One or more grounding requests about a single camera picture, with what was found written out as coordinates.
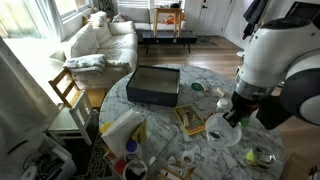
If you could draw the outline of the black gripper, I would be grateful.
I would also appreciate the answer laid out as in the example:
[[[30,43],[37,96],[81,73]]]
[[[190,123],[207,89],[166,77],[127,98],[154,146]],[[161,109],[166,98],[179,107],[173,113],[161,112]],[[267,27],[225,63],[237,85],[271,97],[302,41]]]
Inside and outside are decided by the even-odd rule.
[[[258,107],[258,101],[252,101],[234,92],[231,98],[232,107],[223,115],[232,128],[235,128],[243,118],[249,117]]]

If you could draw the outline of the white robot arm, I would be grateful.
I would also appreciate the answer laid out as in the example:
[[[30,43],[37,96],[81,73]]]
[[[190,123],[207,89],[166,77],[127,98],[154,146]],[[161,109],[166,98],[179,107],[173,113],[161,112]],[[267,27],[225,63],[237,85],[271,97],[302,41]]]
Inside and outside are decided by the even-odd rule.
[[[275,19],[254,34],[223,118],[234,127],[251,114],[267,130],[292,116],[320,125],[320,30],[311,20]]]

